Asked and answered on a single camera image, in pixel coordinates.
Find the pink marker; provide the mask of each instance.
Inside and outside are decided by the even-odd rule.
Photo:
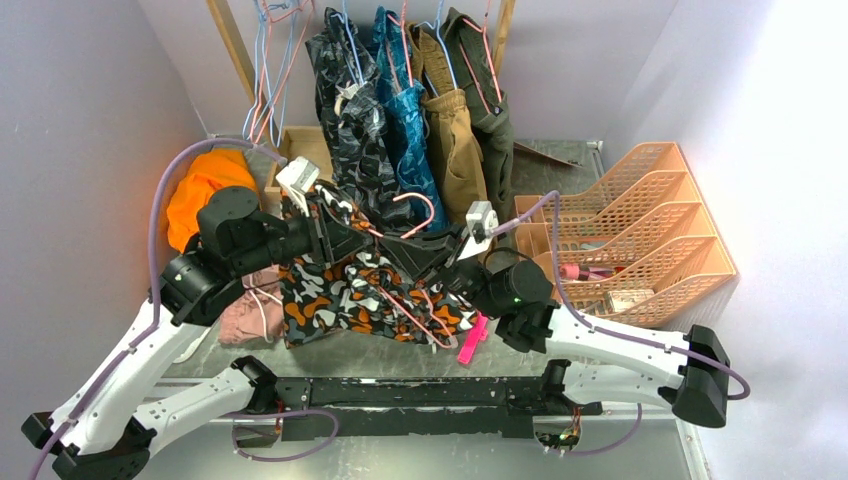
[[[459,363],[463,365],[471,363],[471,357],[474,356],[474,351],[477,350],[477,345],[486,340],[486,337],[489,336],[489,331],[486,329],[486,324],[488,322],[489,319],[486,316],[477,312],[477,323],[475,323],[471,331],[468,332],[468,338],[465,339],[465,343],[462,344],[462,349],[459,351],[459,357],[457,357]]]

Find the white wall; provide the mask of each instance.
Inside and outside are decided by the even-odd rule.
[[[0,65],[0,478],[21,479],[20,425],[135,317],[156,182],[204,133],[135,2],[6,1]]]
[[[753,395],[702,430],[717,480],[848,477],[846,13],[680,0],[605,137],[680,142],[741,274],[711,323]]]
[[[209,132],[240,133],[249,107],[205,2],[139,0],[188,88]],[[519,137],[596,139],[618,112],[677,0],[519,0],[507,46],[502,87],[510,94]],[[348,12],[371,25],[377,5],[400,11],[400,0],[349,0]],[[492,2],[490,25],[497,20]],[[323,25],[327,6],[316,0],[307,38]],[[410,19],[432,19],[436,0],[409,2]],[[486,2],[451,0],[450,6],[482,21]],[[253,55],[257,30],[250,0],[230,1]],[[272,54],[282,57],[288,27],[274,27]],[[289,90],[289,125],[317,125],[314,76],[305,49],[295,61]]]

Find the mesh basket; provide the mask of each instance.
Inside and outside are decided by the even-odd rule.
[[[675,144],[639,145],[585,192],[560,197],[561,232],[567,236],[612,237],[660,203],[696,200],[683,186],[686,176],[686,165]],[[527,212],[540,198],[516,196],[516,214]],[[532,221],[551,223],[553,215],[554,207],[547,204]]]
[[[534,260],[554,282],[551,253]],[[598,317],[629,325],[659,327],[733,275],[730,259],[718,238],[689,236],[671,240],[612,278],[563,286],[577,309],[591,309]],[[622,312],[614,312],[605,295],[640,289],[650,289],[655,294]],[[556,289],[552,298],[560,300]]]
[[[539,198],[516,197],[516,211],[528,211]],[[553,208],[546,206],[531,217],[535,223],[516,229],[516,248],[534,258],[551,281],[559,275],[552,242],[560,264],[624,267],[605,280],[565,283],[578,309],[657,327],[736,274],[674,143],[638,145],[589,190],[561,199],[557,238]],[[646,289],[653,295],[618,311],[606,295]],[[556,291],[553,298],[559,299]]]

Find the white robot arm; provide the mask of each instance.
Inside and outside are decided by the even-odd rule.
[[[60,478],[133,478],[151,456],[206,422],[231,412],[267,413],[275,406],[277,377],[252,357],[171,398],[141,402],[168,365],[244,293],[242,275],[306,253],[329,266],[373,246],[372,236],[325,215],[329,207],[320,196],[306,201],[311,214],[283,222],[259,214],[255,194],[247,189],[213,196],[198,214],[200,241],[162,273],[159,324],[151,326],[154,306],[144,302],[91,379],[53,412],[33,414],[24,423],[32,444],[57,456],[53,468]],[[603,362],[564,362],[555,369],[555,383],[570,402],[653,404],[699,425],[724,425],[728,376],[714,365],[729,361],[712,331],[694,327],[684,336],[578,317],[550,300],[552,286],[538,266],[523,261],[491,274],[475,257],[464,258],[469,243],[469,231],[454,227],[422,238],[386,234],[379,248],[410,278],[442,283],[499,318],[496,333],[511,347]],[[681,353],[689,351],[709,357],[713,366]]]

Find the orange cloth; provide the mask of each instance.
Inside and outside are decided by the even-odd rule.
[[[259,194],[256,181],[247,169],[247,161],[239,150],[218,148],[194,159],[165,211],[168,243],[184,251],[189,239],[199,231],[197,212],[209,202],[213,193],[234,186],[247,187]]]

